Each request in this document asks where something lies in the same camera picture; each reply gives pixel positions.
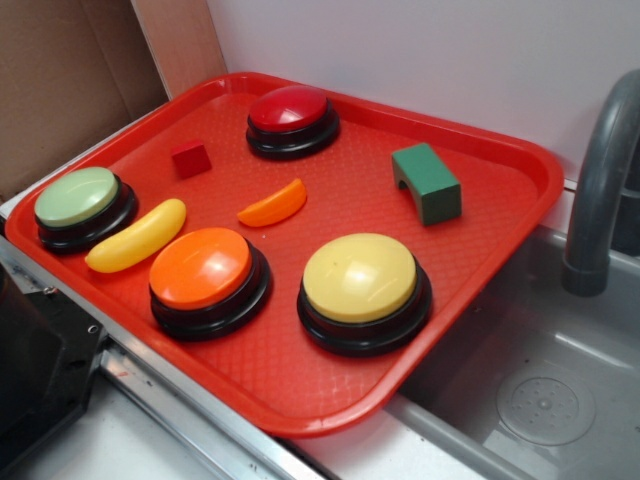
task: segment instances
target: button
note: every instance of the button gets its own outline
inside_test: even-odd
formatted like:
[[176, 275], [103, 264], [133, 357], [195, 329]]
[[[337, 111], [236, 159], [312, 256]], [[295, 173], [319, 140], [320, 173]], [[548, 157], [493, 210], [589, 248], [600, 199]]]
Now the button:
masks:
[[151, 266], [150, 286], [169, 308], [206, 308], [233, 294], [251, 265], [242, 235], [227, 228], [205, 228], [180, 237], [158, 255]]
[[322, 90], [304, 85], [283, 87], [260, 97], [249, 111], [256, 128], [266, 132], [290, 132], [317, 122], [327, 111]]
[[69, 227], [100, 213], [117, 193], [116, 177], [106, 168], [76, 170], [40, 194], [35, 214], [47, 227]]
[[325, 317], [365, 323], [394, 313], [416, 286], [416, 262], [399, 241], [380, 234], [337, 238], [317, 250], [303, 274], [309, 303]]

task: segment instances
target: toy food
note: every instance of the toy food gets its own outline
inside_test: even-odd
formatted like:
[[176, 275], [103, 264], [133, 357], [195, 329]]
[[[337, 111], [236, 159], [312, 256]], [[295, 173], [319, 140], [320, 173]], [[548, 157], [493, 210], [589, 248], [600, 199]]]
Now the toy food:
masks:
[[307, 200], [307, 189], [296, 178], [286, 187], [238, 213], [238, 220], [249, 227], [263, 227], [295, 214]]
[[169, 243], [186, 216], [187, 207], [182, 200], [165, 200], [134, 224], [93, 247], [85, 261], [101, 273], [129, 268]]

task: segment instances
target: red tray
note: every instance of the red tray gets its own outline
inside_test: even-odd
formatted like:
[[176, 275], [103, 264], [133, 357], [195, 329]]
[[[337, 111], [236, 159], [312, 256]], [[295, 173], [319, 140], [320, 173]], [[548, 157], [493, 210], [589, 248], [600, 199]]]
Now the red tray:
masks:
[[[44, 250], [33, 208], [46, 185], [15, 208], [6, 233], [255, 425], [274, 435], [309, 437], [351, 425], [389, 399], [553, 205], [563, 174], [552, 155], [531, 143], [333, 92], [326, 93], [342, 128], [335, 143], [302, 160], [260, 159], [245, 140], [249, 107], [268, 91], [290, 84], [255, 73], [213, 79], [57, 176], [108, 167], [138, 194], [138, 216], [177, 197], [187, 204], [183, 233], [225, 226], [251, 241], [269, 260], [274, 291], [266, 308], [238, 332], [201, 343], [164, 335], [149, 307], [154, 257], [124, 272], [99, 274], [88, 269], [82, 254], [56, 256]], [[170, 150], [192, 139], [204, 141], [213, 168], [181, 180]], [[419, 142], [429, 143], [460, 181], [461, 217], [423, 227], [408, 190], [394, 185], [392, 152]], [[238, 222], [238, 211], [295, 177], [308, 191], [296, 215], [259, 229]], [[432, 281], [434, 310], [406, 347], [375, 358], [343, 358], [307, 338], [296, 296], [315, 250], [338, 236], [365, 231], [390, 235], [413, 252]]]

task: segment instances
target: yellow banana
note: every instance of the yellow banana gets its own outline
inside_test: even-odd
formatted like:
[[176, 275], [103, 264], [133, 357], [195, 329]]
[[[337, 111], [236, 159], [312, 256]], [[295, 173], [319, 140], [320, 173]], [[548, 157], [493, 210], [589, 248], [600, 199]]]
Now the yellow banana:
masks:
[[187, 207], [182, 200], [165, 200], [137, 222], [103, 240], [85, 257], [101, 273], [124, 270], [164, 247], [182, 228]]

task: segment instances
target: black button base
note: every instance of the black button base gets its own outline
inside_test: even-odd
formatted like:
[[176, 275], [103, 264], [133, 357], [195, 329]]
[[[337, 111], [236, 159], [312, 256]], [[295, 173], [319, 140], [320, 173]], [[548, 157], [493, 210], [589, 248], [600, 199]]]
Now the black button base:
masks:
[[323, 349], [349, 357], [381, 355], [409, 343], [426, 325], [432, 304], [431, 282], [416, 262], [416, 286], [398, 310], [379, 320], [345, 323], [320, 314], [304, 287], [298, 294], [298, 316], [311, 339]]

